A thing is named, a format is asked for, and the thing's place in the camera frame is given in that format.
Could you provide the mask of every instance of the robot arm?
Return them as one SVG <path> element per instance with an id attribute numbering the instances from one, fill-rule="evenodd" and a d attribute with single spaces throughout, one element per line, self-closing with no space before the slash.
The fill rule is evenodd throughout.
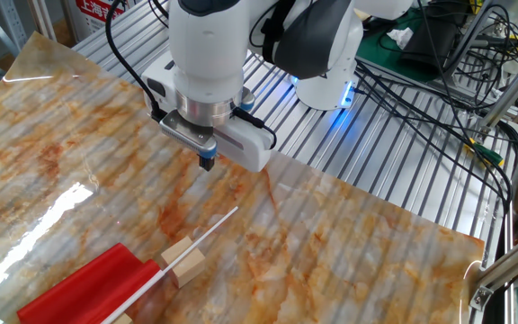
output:
<path id="1" fill-rule="evenodd" d="M 243 87 L 247 49 L 295 76 L 297 96 L 304 104 L 317 109 L 349 106 L 345 94 L 351 89 L 362 38 L 353 4 L 354 0 L 171 0 L 171 50 L 142 75 L 167 112 L 159 123 L 162 131 L 195 150 L 207 170 L 218 152 L 260 171 L 274 139 L 260 128 L 261 121 L 241 110 L 248 111 L 255 101 Z"/>

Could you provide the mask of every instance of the marble-patterned sheet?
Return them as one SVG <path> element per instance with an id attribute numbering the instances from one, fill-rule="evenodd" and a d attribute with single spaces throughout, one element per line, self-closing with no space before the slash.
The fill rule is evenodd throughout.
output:
<path id="1" fill-rule="evenodd" d="M 206 270 L 162 280 L 140 323 L 452 323 L 483 242 L 274 152 L 211 172 L 162 135 L 141 90 L 34 34 L 0 83 L 0 318 L 117 242 L 141 260 L 186 235 Z"/>

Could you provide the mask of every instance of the red cloth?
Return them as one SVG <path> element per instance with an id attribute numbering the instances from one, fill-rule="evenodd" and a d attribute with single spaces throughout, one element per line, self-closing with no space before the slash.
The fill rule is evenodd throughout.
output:
<path id="1" fill-rule="evenodd" d="M 159 265 L 142 264 L 116 244 L 17 311 L 22 324 L 101 323 L 146 283 Z"/>

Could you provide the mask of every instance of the metal grating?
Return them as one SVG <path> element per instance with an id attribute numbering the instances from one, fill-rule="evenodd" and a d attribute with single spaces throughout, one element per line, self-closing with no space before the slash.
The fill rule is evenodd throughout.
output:
<path id="1" fill-rule="evenodd" d="M 168 48 L 167 30 L 146 3 L 138 4 L 117 21 L 112 34 L 126 60 L 141 73 Z M 134 83 L 131 75 L 112 55 L 102 32 L 75 47 L 114 75 Z M 418 122 L 415 126 L 433 143 L 424 140 L 369 95 L 376 85 L 360 81 L 349 109 L 321 112 L 299 102 L 289 77 L 278 68 L 249 54 L 244 66 L 246 86 L 256 96 L 254 115 L 277 132 L 280 152 L 356 185 L 391 203 L 447 228 L 483 239 L 484 266 L 495 260 L 503 220 L 501 204 L 486 185 L 457 167 L 492 182 L 489 173 L 471 153 L 443 130 Z M 387 84 L 419 109 L 441 122 L 456 125 L 450 108 L 428 93 L 395 83 Z M 409 112 L 398 107 L 401 113 Z M 473 116 L 462 113 L 466 124 Z M 514 154 L 499 131 L 486 146 L 505 158 L 507 174 L 513 172 Z M 454 158 L 449 160 L 433 146 Z"/>

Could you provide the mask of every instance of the white stick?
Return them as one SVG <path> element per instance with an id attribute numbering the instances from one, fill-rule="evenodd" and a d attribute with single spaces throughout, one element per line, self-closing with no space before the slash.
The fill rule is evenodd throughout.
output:
<path id="1" fill-rule="evenodd" d="M 109 315 L 106 319 L 101 322 L 102 324 L 111 324 L 114 320 L 116 320 L 133 302 L 135 302 L 141 295 L 143 295 L 149 288 L 151 288 L 156 282 L 159 281 L 159 279 L 163 278 L 163 276 L 171 270 L 175 265 L 177 265 L 181 260 L 186 257 L 191 251 L 193 251 L 194 248 L 197 247 L 199 243 L 201 243 L 205 238 L 213 232 L 219 225 L 221 225 L 224 221 L 229 218 L 234 212 L 236 212 L 239 209 L 239 207 L 235 207 L 232 209 L 227 215 L 223 216 L 222 219 L 220 219 L 215 225 L 213 225 L 212 228 L 210 228 L 205 234 L 203 234 L 199 239 L 195 241 L 195 243 L 191 244 L 190 247 L 188 247 L 179 257 L 175 259 L 174 262 L 172 262 L 167 268 L 164 270 L 159 270 L 157 273 L 149 279 L 148 282 L 146 282 L 141 288 L 139 288 L 135 293 L 131 295 L 120 307 L 117 308 L 111 315 Z"/>

